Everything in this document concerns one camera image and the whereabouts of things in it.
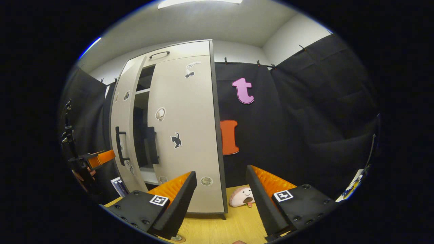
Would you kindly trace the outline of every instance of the orange letter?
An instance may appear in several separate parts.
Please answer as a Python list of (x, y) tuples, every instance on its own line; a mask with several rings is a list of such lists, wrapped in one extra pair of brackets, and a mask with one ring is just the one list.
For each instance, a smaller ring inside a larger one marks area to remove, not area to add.
[(223, 155), (235, 154), (240, 151), (235, 145), (235, 126), (237, 125), (235, 120), (220, 121)]

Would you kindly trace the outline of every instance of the ceiling light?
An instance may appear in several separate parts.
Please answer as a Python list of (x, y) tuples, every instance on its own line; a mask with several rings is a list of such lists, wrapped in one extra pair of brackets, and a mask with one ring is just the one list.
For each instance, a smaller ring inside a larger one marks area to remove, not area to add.
[(165, 0), (158, 5), (158, 9), (164, 7), (180, 4), (180, 3), (191, 3), (191, 2), (204, 2), (204, 1), (215, 1), (215, 2), (226, 2), (240, 4), (243, 0)]
[(83, 55), (84, 55), (87, 51), (89, 51), (89, 49), (90, 49), (93, 45), (95, 45), (95, 43), (97, 43), (99, 40), (101, 40), (101, 37), (98, 38), (96, 41), (94, 41), (94, 42), (92, 43), (92, 45), (90, 45), (90, 47), (88, 47), (88, 48), (86, 49), (86, 51), (84, 51), (84, 53), (79, 57), (79, 59), (80, 59), (81, 57), (83, 57)]

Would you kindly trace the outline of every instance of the orange foam pad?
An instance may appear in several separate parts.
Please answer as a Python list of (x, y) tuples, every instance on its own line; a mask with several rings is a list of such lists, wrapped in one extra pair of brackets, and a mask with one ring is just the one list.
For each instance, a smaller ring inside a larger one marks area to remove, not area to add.
[(237, 125), (238, 122), (235, 120), (220, 121), (223, 155), (235, 154), (240, 151), (235, 145), (235, 127)]
[(184, 184), (185, 180), (190, 175), (190, 173), (191, 171), (181, 176), (178, 176), (175, 179), (169, 180), (168, 182), (159, 185), (154, 189), (148, 191), (148, 193), (169, 198), (170, 203), (167, 206), (169, 207), (172, 204), (173, 200), (175, 199), (176, 195), (178, 194), (179, 190), (181, 189), (182, 185)]
[(287, 182), (286, 180), (277, 177), (263, 169), (255, 167), (253, 165), (251, 166), (253, 168), (253, 171), (255, 171), (256, 176), (259, 178), (262, 187), (264, 187), (264, 190), (267, 193), (272, 203), (274, 202), (271, 197), (273, 196), (274, 193), (279, 191), (284, 191), (284, 190), (290, 190), (292, 188), (297, 187), (294, 184)]
[(92, 168), (95, 168), (104, 163), (107, 163), (108, 161), (114, 158), (115, 158), (115, 152), (113, 150), (110, 150), (110, 151), (100, 153), (96, 157), (89, 158), (89, 164), (92, 166)]

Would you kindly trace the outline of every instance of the white plush toy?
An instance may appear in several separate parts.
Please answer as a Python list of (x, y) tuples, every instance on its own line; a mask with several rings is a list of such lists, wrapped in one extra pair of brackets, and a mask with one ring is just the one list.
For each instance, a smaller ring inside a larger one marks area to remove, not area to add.
[(253, 198), (252, 190), (247, 186), (237, 188), (229, 198), (231, 207), (239, 207), (253, 202), (255, 202), (255, 198)]

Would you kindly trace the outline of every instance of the black fabric backdrop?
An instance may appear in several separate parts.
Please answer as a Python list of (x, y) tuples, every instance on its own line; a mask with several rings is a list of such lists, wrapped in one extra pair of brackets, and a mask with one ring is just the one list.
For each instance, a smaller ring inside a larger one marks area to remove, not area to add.
[[(235, 143), (240, 151), (224, 155), (226, 187), (246, 185), (246, 166), (254, 165), (288, 178), (286, 134), (282, 106), (270, 72), (248, 63), (215, 63), (220, 120), (235, 120)], [(252, 84), (251, 104), (238, 100), (232, 83), (240, 78)]]
[(270, 71), (285, 116), (285, 179), (335, 198), (365, 167), (378, 111), (367, 72), (338, 37), (305, 48)]
[[(110, 150), (109, 110), (114, 84), (109, 87), (107, 99), (104, 98), (107, 87), (78, 67), (71, 71), (64, 93), (59, 101), (58, 140), (65, 131), (65, 104), (72, 99), (69, 121), (74, 129), (74, 140), (79, 155)], [(64, 145), (62, 154), (66, 160), (73, 157), (69, 146)], [(118, 197), (110, 180), (116, 178), (117, 171), (113, 160), (95, 170), (95, 181), (101, 187), (102, 194), (98, 201), (106, 204)]]

